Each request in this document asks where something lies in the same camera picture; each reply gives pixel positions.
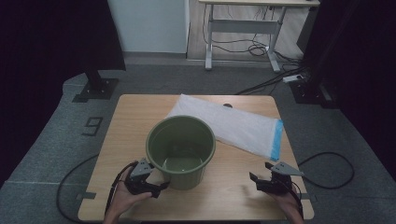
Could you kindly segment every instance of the black backdrop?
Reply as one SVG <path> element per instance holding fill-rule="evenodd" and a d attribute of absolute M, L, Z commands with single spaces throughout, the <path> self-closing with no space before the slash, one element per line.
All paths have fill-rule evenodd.
<path fill-rule="evenodd" d="M 0 3 L 1 184 L 86 70 L 125 70 L 107 0 Z"/>
<path fill-rule="evenodd" d="M 304 58 L 311 84 L 330 83 L 339 108 L 396 180 L 394 8 L 391 0 L 322 0 Z"/>

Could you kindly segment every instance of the person's arm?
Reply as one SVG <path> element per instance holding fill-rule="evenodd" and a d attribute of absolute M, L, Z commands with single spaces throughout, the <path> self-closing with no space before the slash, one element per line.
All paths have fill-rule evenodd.
<path fill-rule="evenodd" d="M 128 174 L 128 170 L 129 169 L 124 172 L 124 175 L 122 175 L 122 178 L 117 185 L 111 205 L 106 211 L 105 220 L 103 221 L 104 224 L 118 223 L 121 214 L 126 212 L 132 205 L 134 205 L 134 203 L 143 201 L 152 196 L 151 192 L 133 195 L 128 191 L 124 184 L 125 174 Z"/>
<path fill-rule="evenodd" d="M 304 223 L 304 220 L 299 213 L 298 204 L 290 193 L 286 193 L 284 195 L 275 195 L 271 193 L 267 193 L 267 194 L 275 199 L 277 205 L 283 211 L 286 218 L 291 224 Z"/>

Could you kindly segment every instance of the plastic bucket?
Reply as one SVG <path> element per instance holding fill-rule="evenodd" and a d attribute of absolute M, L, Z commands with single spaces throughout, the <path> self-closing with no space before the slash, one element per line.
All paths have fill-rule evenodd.
<path fill-rule="evenodd" d="M 149 132 L 146 152 L 172 189 L 192 189 L 202 180 L 216 149 L 212 130 L 200 119 L 174 116 Z"/>

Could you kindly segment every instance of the white desk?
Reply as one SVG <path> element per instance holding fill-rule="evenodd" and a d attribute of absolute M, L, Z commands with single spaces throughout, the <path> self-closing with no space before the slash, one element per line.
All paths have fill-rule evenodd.
<path fill-rule="evenodd" d="M 210 13 L 207 23 L 208 40 L 206 45 L 205 69 L 212 69 L 212 33 L 243 33 L 243 34 L 268 34 L 274 35 L 270 44 L 266 47 L 268 58 L 275 72 L 279 72 L 274 54 L 274 48 L 282 27 L 287 7 L 318 7 L 318 0 L 199 0 L 200 3 L 210 5 Z M 214 20 L 214 5 L 237 5 L 237 6 L 270 6 L 282 7 L 282 12 L 277 21 L 236 21 Z"/>

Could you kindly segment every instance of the table leg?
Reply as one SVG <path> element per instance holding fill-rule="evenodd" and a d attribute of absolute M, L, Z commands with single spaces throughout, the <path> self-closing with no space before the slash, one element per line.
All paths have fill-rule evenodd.
<path fill-rule="evenodd" d="M 280 69 L 279 69 L 279 65 L 277 64 L 277 61 L 276 61 L 274 49 L 275 49 L 277 37 L 279 36 L 279 33 L 280 33 L 280 28 L 282 27 L 282 24 L 283 24 L 283 19 L 285 18 L 285 14 L 286 14 L 286 7 L 282 7 L 282 12 L 280 14 L 279 19 L 277 20 L 276 31 L 274 33 L 274 37 L 271 39 L 270 46 L 265 48 L 267 50 L 267 55 L 270 60 L 270 63 L 274 69 L 274 72 L 276 72 L 276 73 L 280 72 Z"/>
<path fill-rule="evenodd" d="M 210 5 L 209 19 L 207 23 L 207 44 L 206 44 L 206 58 L 205 69 L 212 69 L 212 22 L 213 22 L 213 6 Z"/>

